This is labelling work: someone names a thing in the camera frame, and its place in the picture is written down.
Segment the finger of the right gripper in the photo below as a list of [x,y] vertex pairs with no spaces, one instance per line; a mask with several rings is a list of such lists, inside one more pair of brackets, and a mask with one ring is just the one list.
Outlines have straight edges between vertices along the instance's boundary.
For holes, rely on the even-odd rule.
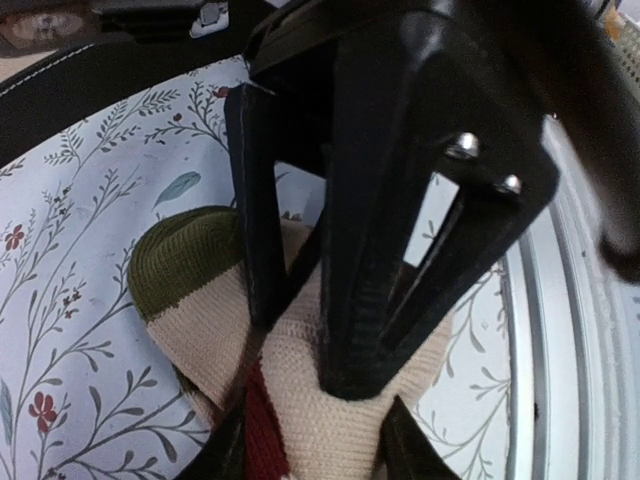
[[320,384],[377,396],[552,199],[543,113],[461,34],[339,43],[322,251]]

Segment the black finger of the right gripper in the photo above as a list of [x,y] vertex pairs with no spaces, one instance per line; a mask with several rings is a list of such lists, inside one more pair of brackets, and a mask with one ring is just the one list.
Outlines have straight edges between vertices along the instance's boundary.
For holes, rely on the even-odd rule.
[[285,99],[251,84],[230,90],[224,113],[251,322],[271,329],[320,259],[315,227],[285,265],[274,167],[283,161],[319,175],[320,143]]

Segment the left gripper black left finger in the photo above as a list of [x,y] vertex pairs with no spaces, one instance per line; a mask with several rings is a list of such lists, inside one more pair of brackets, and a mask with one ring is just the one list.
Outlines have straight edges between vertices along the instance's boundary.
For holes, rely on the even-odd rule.
[[182,471],[187,479],[259,479],[257,440],[263,422],[260,363],[251,367],[241,401]]

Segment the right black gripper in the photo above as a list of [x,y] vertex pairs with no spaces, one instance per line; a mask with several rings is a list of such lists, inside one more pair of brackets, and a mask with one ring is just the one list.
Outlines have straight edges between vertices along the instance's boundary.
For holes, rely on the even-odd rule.
[[507,59],[560,116],[601,205],[599,252],[623,280],[639,277],[639,106],[581,1],[290,1],[262,20],[245,57],[276,68],[366,23],[429,12]]

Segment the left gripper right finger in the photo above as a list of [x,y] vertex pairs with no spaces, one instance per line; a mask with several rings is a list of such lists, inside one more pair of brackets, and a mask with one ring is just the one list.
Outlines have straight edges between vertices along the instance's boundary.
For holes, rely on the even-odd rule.
[[457,480],[437,453],[404,400],[395,395],[375,430],[373,479]]

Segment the beige striped ribbed sock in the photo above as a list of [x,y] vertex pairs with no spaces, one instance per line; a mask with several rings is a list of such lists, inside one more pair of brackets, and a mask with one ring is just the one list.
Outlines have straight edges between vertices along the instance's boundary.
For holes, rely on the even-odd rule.
[[411,408],[437,380],[452,320],[445,317],[382,392],[347,401],[318,380],[320,276],[313,273],[273,329],[251,324],[239,219],[209,206],[165,218],[137,242],[133,302],[211,434],[241,401],[260,363],[259,479],[373,479],[376,428],[395,395]]

